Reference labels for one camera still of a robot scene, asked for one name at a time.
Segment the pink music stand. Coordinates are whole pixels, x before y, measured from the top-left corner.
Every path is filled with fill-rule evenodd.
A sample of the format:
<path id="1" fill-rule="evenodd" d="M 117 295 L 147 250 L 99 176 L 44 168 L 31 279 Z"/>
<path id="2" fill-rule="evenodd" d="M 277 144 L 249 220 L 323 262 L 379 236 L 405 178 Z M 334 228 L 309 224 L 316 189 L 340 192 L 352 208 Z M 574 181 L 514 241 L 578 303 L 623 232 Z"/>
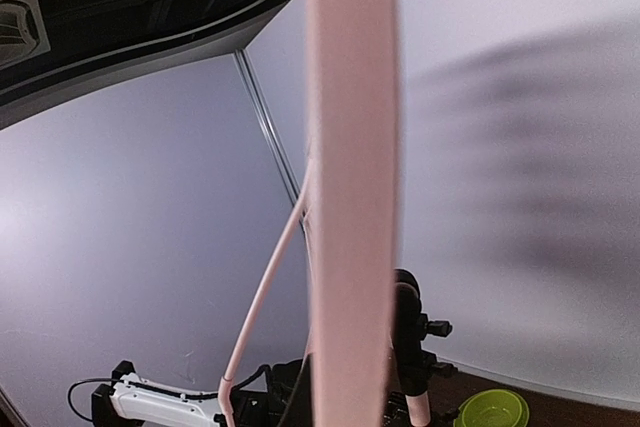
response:
<path id="1" fill-rule="evenodd" d="M 309 161 L 249 308 L 218 402 L 231 391 L 270 284 L 311 211 L 311 394 L 318 426 L 377 426 L 391 349 L 400 167 L 396 0 L 307 0 Z"/>

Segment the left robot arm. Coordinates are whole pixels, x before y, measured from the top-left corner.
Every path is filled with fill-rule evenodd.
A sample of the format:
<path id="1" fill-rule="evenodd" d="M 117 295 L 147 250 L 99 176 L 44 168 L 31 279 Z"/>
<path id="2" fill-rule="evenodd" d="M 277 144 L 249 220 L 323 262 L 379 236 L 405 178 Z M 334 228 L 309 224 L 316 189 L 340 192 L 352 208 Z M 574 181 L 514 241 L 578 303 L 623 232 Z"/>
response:
<path id="1" fill-rule="evenodd" d="M 311 363 L 262 364 L 231 388 L 236 426 L 311 426 Z M 93 426 L 226 426 L 217 392 L 193 391 L 141 377 L 123 360 L 109 377 L 68 388 L 69 409 Z"/>

